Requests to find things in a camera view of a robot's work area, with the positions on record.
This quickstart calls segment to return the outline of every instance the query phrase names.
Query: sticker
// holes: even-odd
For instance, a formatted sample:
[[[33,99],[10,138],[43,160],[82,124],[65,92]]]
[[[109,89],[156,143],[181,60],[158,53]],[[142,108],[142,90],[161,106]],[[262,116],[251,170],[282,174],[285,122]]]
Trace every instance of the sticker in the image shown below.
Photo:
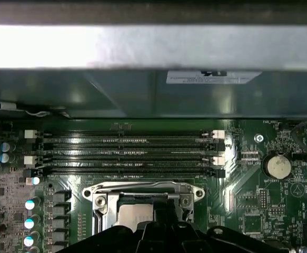
[[[253,71],[169,71],[166,83],[245,84],[262,72]]]

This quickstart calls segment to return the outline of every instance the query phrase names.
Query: chip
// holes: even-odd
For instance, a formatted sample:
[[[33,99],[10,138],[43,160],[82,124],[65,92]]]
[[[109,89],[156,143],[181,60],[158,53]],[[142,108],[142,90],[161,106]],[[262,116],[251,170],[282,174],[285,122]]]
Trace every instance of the chip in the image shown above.
[[[5,214],[4,213],[0,213],[0,219],[5,218]]]
[[[0,196],[3,196],[5,194],[5,188],[0,188]]]
[[[23,214],[19,213],[19,212],[15,213],[14,214],[14,220],[15,221],[23,221],[24,220]]]
[[[246,235],[260,234],[262,232],[262,218],[260,215],[244,217],[244,232]]]
[[[0,242],[0,250],[5,250],[5,244]]]

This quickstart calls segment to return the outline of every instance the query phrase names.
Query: cable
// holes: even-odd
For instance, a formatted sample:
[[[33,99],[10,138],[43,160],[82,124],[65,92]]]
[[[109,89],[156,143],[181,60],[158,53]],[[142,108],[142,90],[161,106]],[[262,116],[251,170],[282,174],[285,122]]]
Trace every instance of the cable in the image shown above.
[[[303,121],[299,124],[297,124],[290,132],[290,135],[292,137],[292,139],[294,140],[294,142],[300,146],[300,148],[307,153],[307,146],[304,144],[304,142],[298,137],[298,130],[300,130],[301,128],[307,126],[307,120]]]
[[[36,113],[31,113],[28,111],[25,111],[25,112],[31,116],[36,116],[36,117],[46,117],[47,115],[51,114],[51,112],[46,112],[46,111],[41,111],[41,112],[36,112]]]

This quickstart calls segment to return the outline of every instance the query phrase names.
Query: ram slot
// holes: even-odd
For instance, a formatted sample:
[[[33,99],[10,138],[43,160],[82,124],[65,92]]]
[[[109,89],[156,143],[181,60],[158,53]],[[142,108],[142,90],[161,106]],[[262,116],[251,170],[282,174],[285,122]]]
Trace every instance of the ram slot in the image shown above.
[[[206,174],[208,170],[211,168],[173,168],[171,170],[164,170],[159,168],[149,168],[149,169],[141,169],[141,168],[63,168],[63,167],[53,167],[49,168],[47,173],[98,173],[98,175],[102,174],[151,174],[151,173],[162,173],[162,174]]]
[[[137,168],[175,168],[175,167],[206,167],[208,163],[201,161],[97,161],[97,160],[77,160],[61,161],[53,160],[44,162],[47,167],[137,167]]]

